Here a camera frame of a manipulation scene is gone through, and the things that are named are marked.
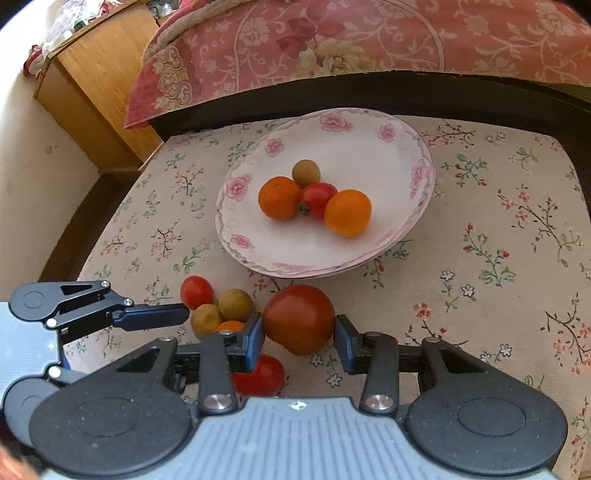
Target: pink floral bedspread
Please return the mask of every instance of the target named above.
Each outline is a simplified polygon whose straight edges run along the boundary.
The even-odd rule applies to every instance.
[[[216,97],[341,73],[424,70],[591,86],[591,28],[551,1],[243,0],[187,21],[188,12],[225,1],[239,3],[195,1],[163,25],[176,22],[180,36],[147,56],[126,128]]]

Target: red tomato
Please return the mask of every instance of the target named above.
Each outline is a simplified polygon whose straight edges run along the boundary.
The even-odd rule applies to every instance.
[[[187,277],[181,285],[181,301],[189,310],[195,310],[204,303],[213,303],[213,288],[203,277]]]
[[[335,330],[335,308],[322,290],[290,285],[275,293],[262,314],[265,334],[294,355],[312,355]]]
[[[245,397],[275,395],[283,386],[285,370],[281,362],[270,355],[261,355],[250,374],[232,374],[236,392]]]
[[[300,193],[298,208],[302,215],[322,220],[329,200],[338,192],[334,185],[325,182],[311,183]]]

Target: white plate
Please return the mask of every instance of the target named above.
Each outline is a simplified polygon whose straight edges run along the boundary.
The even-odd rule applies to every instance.
[[[364,192],[372,203],[367,229],[343,238],[321,220],[267,218],[258,192],[276,176],[291,178],[303,158],[321,181]],[[421,136],[387,113],[337,108],[293,119],[261,137],[230,169],[216,201],[225,250],[246,268],[277,278],[333,275],[362,265],[400,240],[431,198],[434,168]]]

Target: tablecloth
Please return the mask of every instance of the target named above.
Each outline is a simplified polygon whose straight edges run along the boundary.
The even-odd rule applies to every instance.
[[[402,119],[421,132],[437,169],[423,217],[366,265],[309,283],[362,332],[386,332],[408,345],[441,337],[555,399],[569,421],[555,471],[576,478],[589,440],[591,225],[573,165],[555,139],[540,134]],[[180,301],[182,281],[202,275],[218,293],[248,291],[261,310],[291,282],[233,260],[217,238],[214,205],[229,166],[286,120],[169,139],[117,209],[80,278],[109,280],[119,294],[159,305]],[[134,333],[107,328],[65,350],[73,368],[92,371],[169,334],[196,341],[189,324]],[[364,378],[343,373],[332,345],[295,357],[268,340],[265,351],[285,366],[281,395],[359,398]],[[417,394],[415,376],[404,374],[402,401]]]

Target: mandarin orange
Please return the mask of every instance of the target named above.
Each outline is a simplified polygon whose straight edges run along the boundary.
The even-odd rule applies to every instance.
[[[259,190],[259,207],[273,220],[289,220],[296,216],[300,188],[287,177],[274,177]]]
[[[244,328],[244,324],[239,322],[238,320],[227,320],[225,322],[220,323],[217,327],[213,329],[214,332],[219,332],[220,330],[231,330],[232,332],[240,332]]]
[[[324,223],[333,232],[353,237],[363,232],[371,217],[371,201],[359,190],[342,190],[326,205]]]

